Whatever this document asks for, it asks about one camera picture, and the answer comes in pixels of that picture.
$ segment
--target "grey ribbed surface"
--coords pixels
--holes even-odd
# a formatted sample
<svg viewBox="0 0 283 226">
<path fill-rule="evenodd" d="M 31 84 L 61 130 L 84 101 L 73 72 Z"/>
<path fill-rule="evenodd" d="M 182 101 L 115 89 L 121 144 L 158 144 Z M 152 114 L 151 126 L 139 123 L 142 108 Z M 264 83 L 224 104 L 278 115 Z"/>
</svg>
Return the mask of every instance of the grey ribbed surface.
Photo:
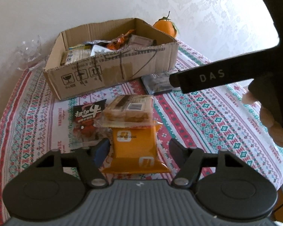
<svg viewBox="0 0 283 226">
<path fill-rule="evenodd" d="M 268 219 L 232 223 L 213 218 L 187 190 L 165 180 L 116 180 L 106 189 L 93 190 L 76 211 L 49 222 L 11 218 L 5 226 L 234 226 L 274 225 Z"/>
</svg>

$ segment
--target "table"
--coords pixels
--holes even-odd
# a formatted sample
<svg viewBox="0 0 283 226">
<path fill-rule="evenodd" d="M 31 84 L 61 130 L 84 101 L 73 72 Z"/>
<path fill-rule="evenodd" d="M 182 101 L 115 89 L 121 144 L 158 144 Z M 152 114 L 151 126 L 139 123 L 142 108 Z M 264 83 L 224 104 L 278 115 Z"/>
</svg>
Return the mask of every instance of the table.
<svg viewBox="0 0 283 226">
<path fill-rule="evenodd" d="M 176 69 L 208 63 L 209 60 L 179 42 Z M 119 94 L 144 94 L 139 79 L 66 101 L 52 95 L 40 70 L 25 71 L 19 79 L 0 122 L 0 225 L 8 218 L 2 191 L 8 181 L 50 149 L 69 152 L 72 136 L 72 107 L 107 99 Z M 215 87 L 190 94 L 175 91 L 155 97 L 154 117 L 164 126 L 158 131 L 158 155 L 170 174 L 114 175 L 114 178 L 171 180 L 178 167 L 168 151 L 176 138 L 186 147 L 197 146 L 205 152 L 228 149 L 245 161 L 278 189 L 283 183 L 283 149 L 273 143 L 259 121 L 260 105 L 241 103 L 245 90 L 238 84 Z M 104 166 L 109 165 L 108 157 Z M 73 168 L 65 172 L 76 175 Z M 202 170 L 201 177 L 214 172 Z M 106 175 L 109 180 L 113 175 Z"/>
</svg>

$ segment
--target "orange snack package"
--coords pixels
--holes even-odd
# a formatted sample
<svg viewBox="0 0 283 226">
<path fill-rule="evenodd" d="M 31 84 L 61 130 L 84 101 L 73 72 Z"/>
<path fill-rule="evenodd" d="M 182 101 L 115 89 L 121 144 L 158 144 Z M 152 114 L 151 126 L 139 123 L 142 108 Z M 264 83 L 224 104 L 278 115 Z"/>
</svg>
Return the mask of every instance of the orange snack package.
<svg viewBox="0 0 283 226">
<path fill-rule="evenodd" d="M 110 50 L 119 50 L 128 41 L 129 35 L 135 30 L 129 30 L 126 34 L 121 34 L 118 38 L 112 40 L 106 47 Z"/>
<path fill-rule="evenodd" d="M 157 155 L 156 132 L 162 124 L 151 127 L 112 128 L 113 160 L 103 173 L 168 173 Z"/>
</svg>

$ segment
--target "stem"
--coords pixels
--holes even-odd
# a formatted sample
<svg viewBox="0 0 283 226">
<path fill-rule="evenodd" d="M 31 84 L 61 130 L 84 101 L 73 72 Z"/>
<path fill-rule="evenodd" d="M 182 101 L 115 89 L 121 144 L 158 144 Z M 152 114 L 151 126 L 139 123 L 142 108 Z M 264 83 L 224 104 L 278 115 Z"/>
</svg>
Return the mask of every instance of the stem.
<svg viewBox="0 0 283 226">
<path fill-rule="evenodd" d="M 168 20 L 168 17 L 170 16 L 170 11 L 169 11 L 169 14 L 168 14 L 168 16 L 167 16 L 167 18 L 166 18 L 166 20 Z"/>
</svg>

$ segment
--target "green leaf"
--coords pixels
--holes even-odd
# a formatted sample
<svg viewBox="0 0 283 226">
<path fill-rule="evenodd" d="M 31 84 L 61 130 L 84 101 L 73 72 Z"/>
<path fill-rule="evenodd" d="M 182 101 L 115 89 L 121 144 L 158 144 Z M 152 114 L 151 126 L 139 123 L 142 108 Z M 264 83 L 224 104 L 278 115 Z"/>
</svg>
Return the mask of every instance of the green leaf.
<svg viewBox="0 0 283 226">
<path fill-rule="evenodd" d="M 172 25 L 173 25 L 174 29 L 177 31 L 177 33 L 180 34 L 179 29 L 178 29 L 177 26 L 174 24 L 174 22 L 172 22 Z"/>
<path fill-rule="evenodd" d="M 169 20 L 167 17 L 162 17 L 161 19 L 159 20 Z"/>
</svg>

